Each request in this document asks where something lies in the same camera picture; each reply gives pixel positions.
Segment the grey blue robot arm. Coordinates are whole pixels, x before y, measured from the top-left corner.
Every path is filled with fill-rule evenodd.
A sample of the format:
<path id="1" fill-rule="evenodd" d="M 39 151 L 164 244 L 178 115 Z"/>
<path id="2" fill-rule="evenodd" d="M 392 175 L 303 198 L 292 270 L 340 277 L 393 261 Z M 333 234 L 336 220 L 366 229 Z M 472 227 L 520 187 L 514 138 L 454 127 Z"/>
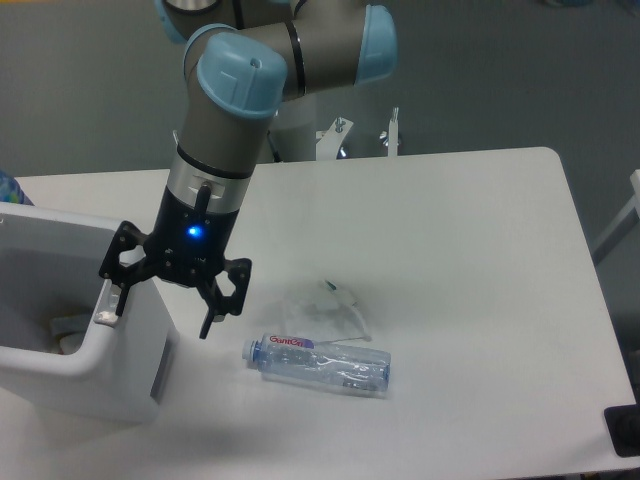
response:
<path id="1" fill-rule="evenodd" d="M 278 1 L 256 25 L 243 1 L 159 1 L 169 38 L 185 46 L 188 108 L 150 233 L 123 222 L 99 273 L 118 291 L 151 278 L 194 288 L 203 328 L 239 315 L 252 263 L 225 249 L 269 127 L 285 101 L 388 77 L 398 62 L 394 20 L 361 1 Z"/>

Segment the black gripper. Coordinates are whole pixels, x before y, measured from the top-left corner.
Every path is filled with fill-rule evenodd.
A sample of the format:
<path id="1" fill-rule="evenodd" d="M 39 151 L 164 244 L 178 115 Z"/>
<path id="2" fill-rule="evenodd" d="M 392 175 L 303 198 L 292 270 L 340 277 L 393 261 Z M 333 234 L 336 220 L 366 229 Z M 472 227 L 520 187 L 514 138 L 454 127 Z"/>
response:
<path id="1" fill-rule="evenodd" d="M 133 223 L 123 221 L 114 233 L 99 269 L 99 276 L 120 289 L 115 315 L 124 313 L 130 289 L 154 276 L 195 288 L 207 305 L 199 338 L 206 339 L 214 323 L 228 315 L 239 316 L 244 308 L 252 261 L 225 260 L 224 253 L 235 226 L 237 212 L 198 212 L 165 190 L 156 222 L 148 236 Z M 149 257 L 126 261 L 149 238 Z M 234 289 L 225 295 L 217 275 L 225 273 Z"/>

